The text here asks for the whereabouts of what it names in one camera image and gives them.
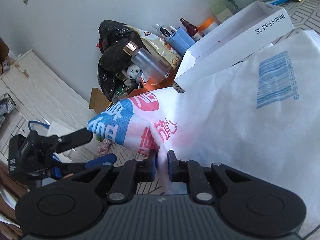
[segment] cardboard box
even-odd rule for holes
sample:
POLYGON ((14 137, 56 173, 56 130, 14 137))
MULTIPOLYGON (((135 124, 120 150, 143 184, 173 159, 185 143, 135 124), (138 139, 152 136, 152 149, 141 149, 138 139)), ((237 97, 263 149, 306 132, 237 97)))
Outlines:
POLYGON ((192 45, 174 81, 187 90, 195 81, 231 67, 292 30, 284 8, 256 1, 192 45))
POLYGON ((0 38, 0 57, 5 59, 8 56, 8 54, 9 54, 9 48, 4 43, 4 41, 0 38))
POLYGON ((99 88, 93 88, 91 90, 89 109, 93 109, 97 114, 100 114, 111 104, 99 88))

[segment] wooden cabinet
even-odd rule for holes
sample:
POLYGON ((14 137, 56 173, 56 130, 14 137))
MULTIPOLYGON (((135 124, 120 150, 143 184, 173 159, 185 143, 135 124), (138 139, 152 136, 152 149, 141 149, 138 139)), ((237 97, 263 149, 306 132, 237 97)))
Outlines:
MULTIPOLYGON (((88 108, 89 103, 74 92, 32 51, 21 56, 12 68, 0 76, 0 94, 8 93, 17 104, 0 127, 0 151, 8 157, 9 139, 17 133, 29 133, 29 120, 48 122, 62 120, 75 129, 87 126, 96 113, 88 108)), ((91 143, 71 151, 69 158, 75 162, 88 161, 95 157, 100 142, 91 143)))

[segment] barcode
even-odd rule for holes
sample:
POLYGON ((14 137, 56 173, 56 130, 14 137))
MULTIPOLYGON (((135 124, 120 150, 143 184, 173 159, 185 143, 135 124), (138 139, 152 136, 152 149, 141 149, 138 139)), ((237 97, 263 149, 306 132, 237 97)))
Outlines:
POLYGON ((298 99, 296 84, 287 51, 260 62, 257 109, 289 97, 298 99))

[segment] orange bottle cap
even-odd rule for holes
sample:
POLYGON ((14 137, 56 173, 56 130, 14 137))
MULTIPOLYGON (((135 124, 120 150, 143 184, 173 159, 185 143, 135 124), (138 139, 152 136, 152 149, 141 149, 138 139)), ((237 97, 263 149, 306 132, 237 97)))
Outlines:
POLYGON ((201 23, 200 26, 198 26, 199 31, 203 31, 206 28, 208 28, 211 24, 214 23, 214 19, 212 19, 211 17, 209 17, 208 19, 206 19, 203 23, 201 23))

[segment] patterned floor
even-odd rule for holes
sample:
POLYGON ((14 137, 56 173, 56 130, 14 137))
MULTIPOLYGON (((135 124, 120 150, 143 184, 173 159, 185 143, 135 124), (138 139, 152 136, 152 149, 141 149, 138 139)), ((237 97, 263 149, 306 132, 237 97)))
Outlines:
MULTIPOLYGON (((297 34, 301 30, 315 30, 320 34, 320 0, 304 0, 301 3, 291 2, 283 5, 295 29, 289 34, 274 41, 274 44, 287 39, 288 37, 297 34)), ((179 87, 177 83, 172 85, 179 93, 184 90, 179 87)), ((143 157, 132 150, 128 150, 120 145, 113 144, 109 150, 111 153, 115 153, 118 157, 118 161, 115 166, 122 166, 125 161, 131 159, 142 159, 143 157)), ((161 187, 159 180, 156 179, 150 182, 142 182, 138 185, 137 194, 165 194, 164 189, 161 187)), ((313 223, 304 224, 301 227, 300 235, 303 240, 316 240, 320 239, 320 221, 314 221, 313 223)))

